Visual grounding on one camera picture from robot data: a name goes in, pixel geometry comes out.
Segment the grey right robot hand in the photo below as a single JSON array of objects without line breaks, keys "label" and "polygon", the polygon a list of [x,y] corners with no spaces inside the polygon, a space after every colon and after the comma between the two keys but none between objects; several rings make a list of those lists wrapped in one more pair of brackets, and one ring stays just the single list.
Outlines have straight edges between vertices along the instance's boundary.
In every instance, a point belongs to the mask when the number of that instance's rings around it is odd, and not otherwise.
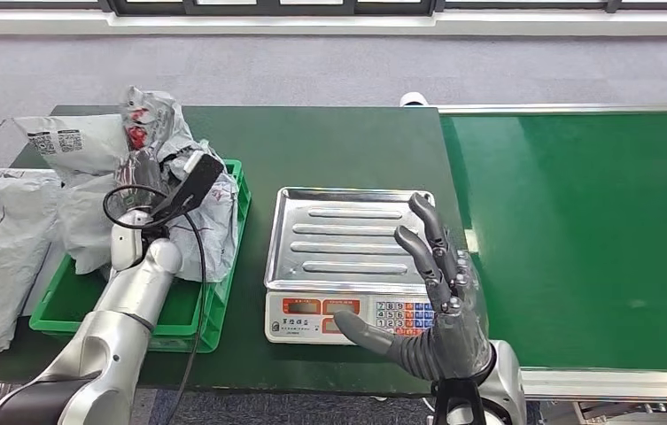
[{"label": "grey right robot hand", "polygon": [[348,340],[385,356],[417,378],[439,381],[479,375],[492,364],[492,345],[472,258],[454,244],[425,196],[413,193],[407,203],[423,222],[424,235],[398,226],[394,238],[423,279],[433,311],[430,326],[418,336],[400,336],[348,311],[335,313],[334,322]]}]

